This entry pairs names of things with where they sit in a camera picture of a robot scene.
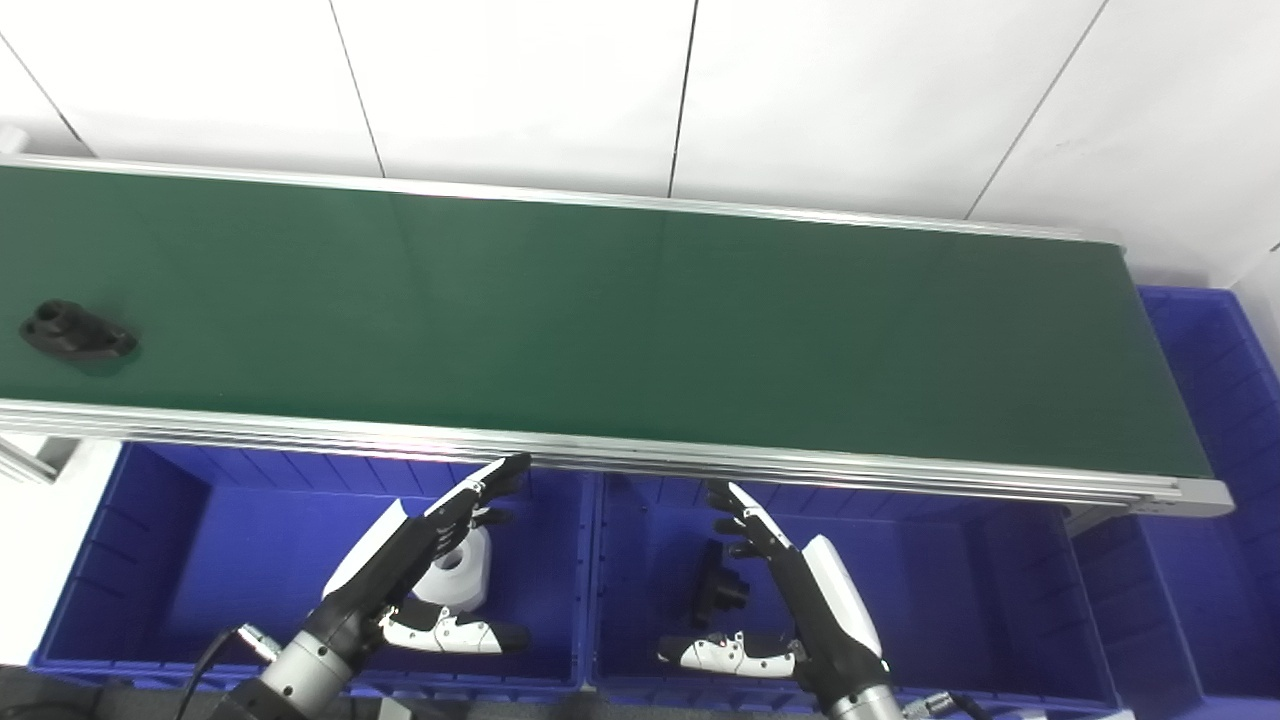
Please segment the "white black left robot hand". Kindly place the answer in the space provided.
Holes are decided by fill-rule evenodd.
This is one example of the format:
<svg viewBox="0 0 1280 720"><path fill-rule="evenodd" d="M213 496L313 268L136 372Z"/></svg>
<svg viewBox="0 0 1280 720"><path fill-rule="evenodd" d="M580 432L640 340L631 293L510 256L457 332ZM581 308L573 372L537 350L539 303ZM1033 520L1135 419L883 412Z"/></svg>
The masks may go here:
<svg viewBox="0 0 1280 720"><path fill-rule="evenodd" d="M499 457L454 484L426 512L406 518L347 583L324 594L301 635L353 673L385 644L428 653L526 650L527 628L415 598L412 588L472 530L507 519L506 511L488 505L516 492L531 461L530 454Z"/></svg>

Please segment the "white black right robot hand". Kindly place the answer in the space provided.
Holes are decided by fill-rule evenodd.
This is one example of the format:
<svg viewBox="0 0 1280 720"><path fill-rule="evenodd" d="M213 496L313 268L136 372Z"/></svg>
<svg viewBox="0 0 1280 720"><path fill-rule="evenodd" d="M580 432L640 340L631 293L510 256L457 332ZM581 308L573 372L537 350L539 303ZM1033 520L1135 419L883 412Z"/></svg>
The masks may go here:
<svg viewBox="0 0 1280 720"><path fill-rule="evenodd" d="M765 562L794 620L795 637L785 644L759 642L742 632L664 637L658 659L704 673L791 678L831 717L855 708L896 708L876 624L829 539L814 536L797 547L733 482L709 482L707 500L723 514L717 532L742 537L735 551Z"/></svg>

